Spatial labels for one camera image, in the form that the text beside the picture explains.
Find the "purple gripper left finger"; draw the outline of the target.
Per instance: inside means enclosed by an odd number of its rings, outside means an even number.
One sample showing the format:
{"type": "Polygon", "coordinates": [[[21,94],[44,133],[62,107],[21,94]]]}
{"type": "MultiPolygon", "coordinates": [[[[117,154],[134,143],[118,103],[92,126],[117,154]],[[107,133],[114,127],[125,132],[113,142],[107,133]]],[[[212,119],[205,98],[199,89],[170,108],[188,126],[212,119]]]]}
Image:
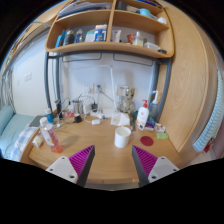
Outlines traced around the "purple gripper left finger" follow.
{"type": "Polygon", "coordinates": [[[95,146],[91,145],[70,157],[59,157],[46,171],[84,187],[94,156],[95,146]]]}

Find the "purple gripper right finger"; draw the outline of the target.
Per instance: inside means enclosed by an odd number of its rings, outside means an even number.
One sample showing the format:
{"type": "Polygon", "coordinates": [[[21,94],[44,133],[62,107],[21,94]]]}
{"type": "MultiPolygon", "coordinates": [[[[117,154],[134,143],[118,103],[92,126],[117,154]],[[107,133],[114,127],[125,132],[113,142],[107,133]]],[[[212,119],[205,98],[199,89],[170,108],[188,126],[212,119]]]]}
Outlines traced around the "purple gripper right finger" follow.
{"type": "Polygon", "coordinates": [[[139,186],[143,187],[179,170],[165,156],[156,157],[146,150],[133,145],[132,158],[139,178],[139,186]]]}

